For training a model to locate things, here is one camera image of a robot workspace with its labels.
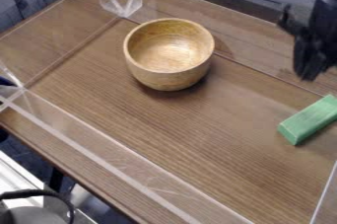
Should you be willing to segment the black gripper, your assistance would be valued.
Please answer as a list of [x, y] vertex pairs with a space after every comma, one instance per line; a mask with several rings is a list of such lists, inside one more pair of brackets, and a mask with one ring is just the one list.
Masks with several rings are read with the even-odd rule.
[[311, 82], [337, 65], [337, 0], [314, 0], [307, 24], [291, 16], [290, 5], [282, 8], [278, 27], [293, 36], [293, 71]]

